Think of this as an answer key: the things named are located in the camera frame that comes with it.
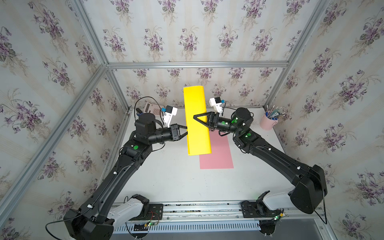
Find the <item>yellow rectangular paper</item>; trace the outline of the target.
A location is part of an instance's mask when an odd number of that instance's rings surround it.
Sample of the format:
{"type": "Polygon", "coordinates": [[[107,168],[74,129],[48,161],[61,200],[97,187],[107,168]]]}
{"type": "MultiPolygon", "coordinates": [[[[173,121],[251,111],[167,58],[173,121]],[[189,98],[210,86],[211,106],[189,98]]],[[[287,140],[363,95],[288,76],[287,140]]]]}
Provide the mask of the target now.
{"type": "Polygon", "coordinates": [[[204,87],[185,87],[183,92],[188,131],[188,155],[198,156],[211,154],[210,131],[209,128],[204,125],[207,122],[204,87]]]}

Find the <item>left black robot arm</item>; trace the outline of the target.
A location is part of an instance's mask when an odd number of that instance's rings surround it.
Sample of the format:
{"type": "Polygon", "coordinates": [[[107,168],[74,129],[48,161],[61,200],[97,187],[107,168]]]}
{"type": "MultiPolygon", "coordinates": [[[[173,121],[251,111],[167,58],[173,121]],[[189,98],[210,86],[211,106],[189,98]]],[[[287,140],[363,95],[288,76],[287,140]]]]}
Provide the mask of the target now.
{"type": "Polygon", "coordinates": [[[149,199],[136,194],[123,205],[113,209],[113,203],[132,175],[153,153],[153,144],[179,141],[187,133],[185,126],[172,124],[157,127],[161,122],[151,113],[144,113],[135,121],[136,129],[120,150],[117,162],[94,193],[78,208],[64,216],[69,235],[76,240],[108,240],[114,229],[137,218],[151,218],[149,199]]]}

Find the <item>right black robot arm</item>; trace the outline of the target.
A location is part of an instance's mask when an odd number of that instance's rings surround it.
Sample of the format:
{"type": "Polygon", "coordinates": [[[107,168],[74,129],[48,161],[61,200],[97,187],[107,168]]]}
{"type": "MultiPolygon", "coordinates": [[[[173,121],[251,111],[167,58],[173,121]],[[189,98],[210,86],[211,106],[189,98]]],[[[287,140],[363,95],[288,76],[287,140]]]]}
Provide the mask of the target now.
{"type": "Polygon", "coordinates": [[[246,108],[238,108],[231,118],[219,113],[207,112],[193,116],[196,122],[209,130],[233,134],[235,145],[246,154],[251,154],[282,174],[295,188],[288,193],[293,205],[306,214],[312,214],[328,194],[324,169],[301,163],[273,147],[250,126],[253,114],[246,108]]]}

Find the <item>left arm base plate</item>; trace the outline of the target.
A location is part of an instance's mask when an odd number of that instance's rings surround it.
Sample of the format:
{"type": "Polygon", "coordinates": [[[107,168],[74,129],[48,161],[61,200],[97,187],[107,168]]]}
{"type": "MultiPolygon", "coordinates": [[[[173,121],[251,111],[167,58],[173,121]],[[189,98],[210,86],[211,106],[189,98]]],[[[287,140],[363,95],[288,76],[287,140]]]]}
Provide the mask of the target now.
{"type": "Polygon", "coordinates": [[[149,203],[147,205],[144,205],[141,213],[137,217],[129,218],[128,221],[161,220],[163,218],[163,210],[164,210],[163,204],[149,203]]]}

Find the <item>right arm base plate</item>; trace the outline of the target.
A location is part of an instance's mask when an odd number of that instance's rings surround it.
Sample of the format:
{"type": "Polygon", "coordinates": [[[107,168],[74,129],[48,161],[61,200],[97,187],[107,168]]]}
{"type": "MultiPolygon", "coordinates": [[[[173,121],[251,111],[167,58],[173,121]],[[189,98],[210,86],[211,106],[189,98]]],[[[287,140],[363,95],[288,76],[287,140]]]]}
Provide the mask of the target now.
{"type": "Polygon", "coordinates": [[[284,216],[284,209],[270,210],[263,201],[241,202],[243,218],[267,218],[278,220],[284,216]]]}

